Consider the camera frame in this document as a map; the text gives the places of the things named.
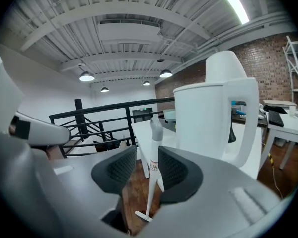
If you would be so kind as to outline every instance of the black railing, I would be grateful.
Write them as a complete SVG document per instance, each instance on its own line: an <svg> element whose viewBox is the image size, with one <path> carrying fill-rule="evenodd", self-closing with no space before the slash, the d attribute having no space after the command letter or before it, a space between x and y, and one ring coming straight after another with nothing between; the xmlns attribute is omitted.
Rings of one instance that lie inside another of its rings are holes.
<svg viewBox="0 0 298 238"><path fill-rule="evenodd" d="M64 156L64 158L66 158L67 156L83 156L83 155L90 155L93 153L70 154L69 151L67 153L65 153L64 148L73 149L76 147L84 147L84 146L105 146L105 147L107 147L107 149L109 149L109 146L116 146L121 141L126 141L126 144L130 145L129 140L131 141L132 145L136 145L134 132L131 127L132 118L139 118L139 117L146 117L146 116L150 116L150 115L152 116L154 114L161 114L161 113L163 113L163 111L144 113L141 115L132 116L132 115L130 115L130 107L143 106L143 105L148 105L148 104L164 103L164 102L172 102L172 101L174 101L174 97L143 100L143 101L124 102L124 103L117 103L117 104L111 104L111 105L88 108L88 109L77 109L74 111L50 115L49 118L51 120L51 123L55 124L56 119L66 118L66 117L75 117L75 120L66 122L61 125L61 126L68 128L70 131L72 131L76 128L78 129L78 133L76 133L75 135L71 135L70 139L80 138L82 141L84 141L84 139L88 138L89 136L98 136L98 137L102 138L103 142L97 142L97 143L92 143L92 144L83 144L83 145L79 145L79 144L66 145L65 144L65 145L59 146L60 151L61 151L62 155ZM125 109L126 116L120 117L120 118L115 118L115 119L100 120L100 121L95 121L95 122L92 122L91 120L89 120L88 118L86 118L84 116L85 114L101 112L101 111L108 111L108 110L115 110L115 109ZM81 123L70 124L75 121L77 122L76 118L79 118L79 121L81 121ZM125 120L125 119L127 120L128 127L104 131L104 126L103 126L104 123L111 122L111 121ZM130 137L122 138L122 139L116 139L113 137L114 132L124 131L124 130L129 130Z"/></svg>

